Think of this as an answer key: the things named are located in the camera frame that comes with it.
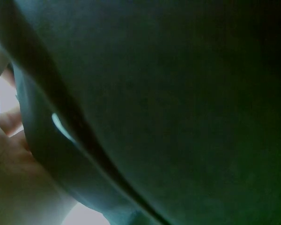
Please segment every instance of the dark green cloth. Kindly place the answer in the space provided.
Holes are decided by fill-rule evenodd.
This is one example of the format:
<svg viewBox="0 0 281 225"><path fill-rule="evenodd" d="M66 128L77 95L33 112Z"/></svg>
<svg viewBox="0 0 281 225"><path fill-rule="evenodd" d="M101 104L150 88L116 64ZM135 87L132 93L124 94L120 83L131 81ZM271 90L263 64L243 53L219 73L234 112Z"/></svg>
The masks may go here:
<svg viewBox="0 0 281 225"><path fill-rule="evenodd" d="M281 1L0 2L31 150L79 201L113 225L281 224Z"/></svg>

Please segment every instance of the hand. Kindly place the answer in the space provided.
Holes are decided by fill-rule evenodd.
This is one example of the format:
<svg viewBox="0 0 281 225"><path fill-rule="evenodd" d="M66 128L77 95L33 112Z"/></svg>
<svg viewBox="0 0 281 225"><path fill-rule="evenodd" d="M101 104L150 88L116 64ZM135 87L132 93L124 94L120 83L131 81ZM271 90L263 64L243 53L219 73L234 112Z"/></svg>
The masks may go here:
<svg viewBox="0 0 281 225"><path fill-rule="evenodd" d="M0 115L0 225L61 224L76 201L33 158L24 131L12 135L21 123L19 106Z"/></svg>

